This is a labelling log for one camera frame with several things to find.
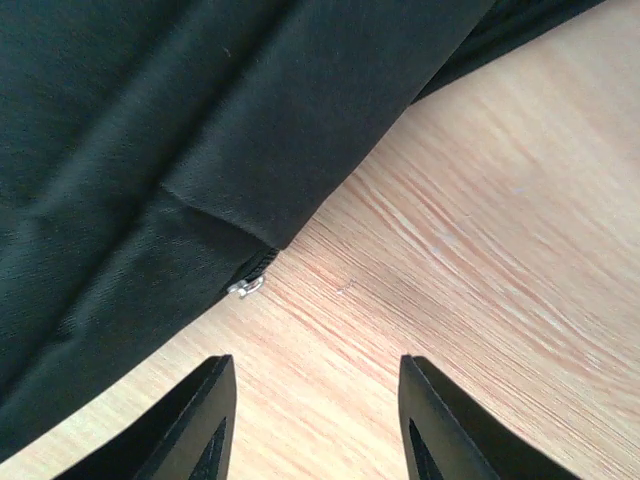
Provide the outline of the black student bag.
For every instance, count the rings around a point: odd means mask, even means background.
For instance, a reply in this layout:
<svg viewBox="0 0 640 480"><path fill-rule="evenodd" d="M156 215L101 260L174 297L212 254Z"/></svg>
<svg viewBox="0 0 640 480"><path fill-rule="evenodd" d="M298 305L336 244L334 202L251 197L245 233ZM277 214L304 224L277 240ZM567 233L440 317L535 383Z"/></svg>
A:
<svg viewBox="0 0 640 480"><path fill-rule="evenodd" d="M1 455L259 277L406 108L587 1L5 1Z"/></svg>

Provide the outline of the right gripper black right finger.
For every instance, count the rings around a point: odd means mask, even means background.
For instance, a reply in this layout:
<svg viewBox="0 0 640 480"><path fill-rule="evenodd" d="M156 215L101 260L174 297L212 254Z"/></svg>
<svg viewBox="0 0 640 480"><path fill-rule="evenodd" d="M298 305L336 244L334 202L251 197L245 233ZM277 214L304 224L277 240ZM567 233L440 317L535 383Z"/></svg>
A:
<svg viewBox="0 0 640 480"><path fill-rule="evenodd" d="M401 357L398 408L411 479L577 479L425 357Z"/></svg>

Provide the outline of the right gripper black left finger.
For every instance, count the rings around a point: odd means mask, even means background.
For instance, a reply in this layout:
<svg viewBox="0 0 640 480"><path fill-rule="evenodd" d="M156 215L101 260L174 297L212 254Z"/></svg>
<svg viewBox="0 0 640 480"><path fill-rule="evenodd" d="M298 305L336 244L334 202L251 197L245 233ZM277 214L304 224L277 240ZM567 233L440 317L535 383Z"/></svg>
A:
<svg viewBox="0 0 640 480"><path fill-rule="evenodd" d="M236 412L233 357L209 357L63 480L225 479Z"/></svg>

